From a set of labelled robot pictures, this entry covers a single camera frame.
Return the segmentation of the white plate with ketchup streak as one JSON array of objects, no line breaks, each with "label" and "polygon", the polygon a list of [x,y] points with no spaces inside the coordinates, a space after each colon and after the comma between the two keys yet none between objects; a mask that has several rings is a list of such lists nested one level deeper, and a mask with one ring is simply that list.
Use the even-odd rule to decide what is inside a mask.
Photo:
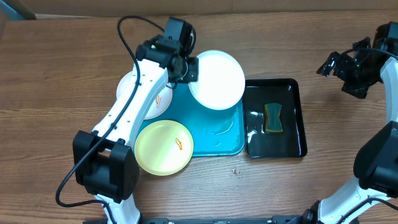
[{"label": "white plate with ketchup streak", "polygon": [[245,76],[239,62],[220,50],[207,50],[197,58],[198,80],[188,84],[194,99],[211,110],[234,106],[245,89]]}]

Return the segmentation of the green yellow sponge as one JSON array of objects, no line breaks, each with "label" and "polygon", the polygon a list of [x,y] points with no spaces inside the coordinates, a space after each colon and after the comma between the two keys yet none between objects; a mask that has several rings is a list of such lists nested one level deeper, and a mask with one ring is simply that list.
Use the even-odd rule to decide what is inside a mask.
[{"label": "green yellow sponge", "polygon": [[264,106],[266,115],[265,130],[267,133],[281,133],[283,131],[280,121],[280,112],[282,105],[278,103],[269,103]]}]

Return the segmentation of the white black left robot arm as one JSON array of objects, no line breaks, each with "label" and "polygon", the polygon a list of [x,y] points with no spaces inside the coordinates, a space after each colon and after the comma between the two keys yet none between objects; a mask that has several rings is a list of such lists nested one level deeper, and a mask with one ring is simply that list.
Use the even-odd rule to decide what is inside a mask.
[{"label": "white black left robot arm", "polygon": [[191,57],[196,31],[182,19],[170,17],[161,34],[146,40],[129,54],[134,65],[119,82],[116,102],[91,132],[73,139],[71,176],[94,195],[104,208],[103,223],[141,223],[133,190],[139,166],[133,146],[139,128],[156,96],[168,83],[198,80],[198,59]]}]

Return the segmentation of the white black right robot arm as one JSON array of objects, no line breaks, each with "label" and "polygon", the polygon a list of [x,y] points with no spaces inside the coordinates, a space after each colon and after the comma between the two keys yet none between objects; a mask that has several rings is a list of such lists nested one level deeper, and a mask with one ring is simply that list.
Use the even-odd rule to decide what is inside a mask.
[{"label": "white black right robot arm", "polygon": [[350,50],[332,52],[317,73],[343,80],[342,91],[359,99],[370,86],[382,83],[386,124],[358,151],[353,177],[291,222],[357,223],[377,203],[396,209],[389,199],[397,198],[397,23],[379,26],[374,39],[355,42]]}]

